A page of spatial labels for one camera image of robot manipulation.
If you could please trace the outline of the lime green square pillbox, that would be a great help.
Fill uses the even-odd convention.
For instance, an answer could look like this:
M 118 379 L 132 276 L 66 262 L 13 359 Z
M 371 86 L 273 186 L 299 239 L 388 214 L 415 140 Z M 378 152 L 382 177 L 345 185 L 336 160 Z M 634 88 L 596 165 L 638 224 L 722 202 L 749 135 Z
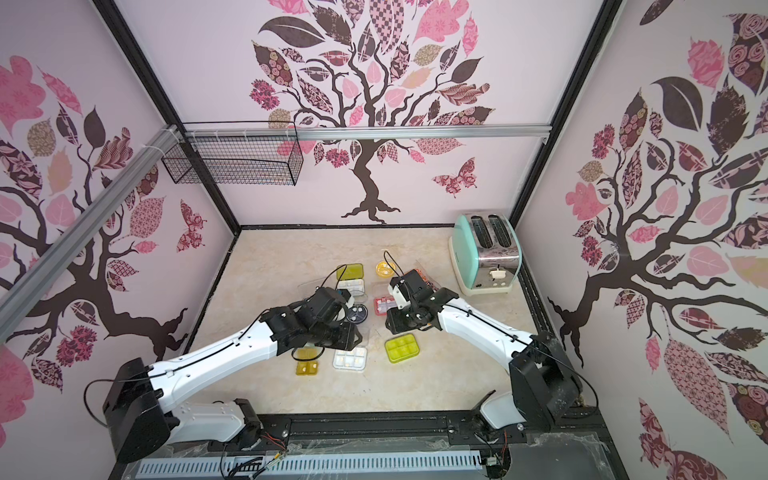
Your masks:
M 387 359 L 391 364 L 398 364 L 420 354 L 420 347 L 416 337 L 411 334 L 404 334 L 387 340 L 384 343 Z

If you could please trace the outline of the yellow small pillbox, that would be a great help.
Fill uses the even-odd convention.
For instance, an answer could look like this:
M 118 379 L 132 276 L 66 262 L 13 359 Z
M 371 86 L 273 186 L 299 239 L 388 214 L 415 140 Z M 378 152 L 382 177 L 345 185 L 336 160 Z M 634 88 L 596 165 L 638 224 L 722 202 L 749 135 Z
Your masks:
M 295 374 L 297 376 L 315 376 L 319 370 L 317 360 L 302 360 L 296 364 Z

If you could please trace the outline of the white square pillbox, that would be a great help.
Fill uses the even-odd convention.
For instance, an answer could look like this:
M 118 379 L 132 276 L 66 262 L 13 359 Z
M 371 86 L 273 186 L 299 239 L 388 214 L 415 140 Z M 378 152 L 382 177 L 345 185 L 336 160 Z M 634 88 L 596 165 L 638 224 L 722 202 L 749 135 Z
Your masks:
M 367 356 L 365 347 L 356 347 L 350 351 L 336 350 L 332 366 L 342 371 L 363 371 L 366 368 Z

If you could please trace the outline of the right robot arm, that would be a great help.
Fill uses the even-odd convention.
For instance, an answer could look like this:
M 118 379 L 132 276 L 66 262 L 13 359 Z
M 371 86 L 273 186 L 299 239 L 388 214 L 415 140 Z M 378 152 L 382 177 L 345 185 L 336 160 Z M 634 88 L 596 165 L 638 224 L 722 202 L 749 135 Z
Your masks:
M 427 327 L 459 337 L 507 370 L 510 390 L 493 391 L 474 408 L 474 422 L 497 431 L 522 424 L 549 431 L 565 419 L 583 391 L 560 342 L 506 325 L 456 292 L 432 288 L 415 270 L 389 281 L 396 306 L 385 325 L 393 334 Z

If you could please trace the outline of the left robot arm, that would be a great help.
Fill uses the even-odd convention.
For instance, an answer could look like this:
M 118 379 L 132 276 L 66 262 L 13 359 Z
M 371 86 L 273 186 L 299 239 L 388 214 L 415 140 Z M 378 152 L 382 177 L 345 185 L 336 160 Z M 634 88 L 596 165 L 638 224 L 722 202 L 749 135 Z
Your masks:
M 351 351 L 362 340 L 348 319 L 354 298 L 347 290 L 319 287 L 306 299 L 271 307 L 247 327 L 180 357 L 151 365 L 135 358 L 111 382 L 102 411 L 117 462 L 129 464 L 176 441 L 226 442 L 245 426 L 242 409 L 232 422 L 191 426 L 185 401 L 206 387 L 258 362 L 313 344 Z

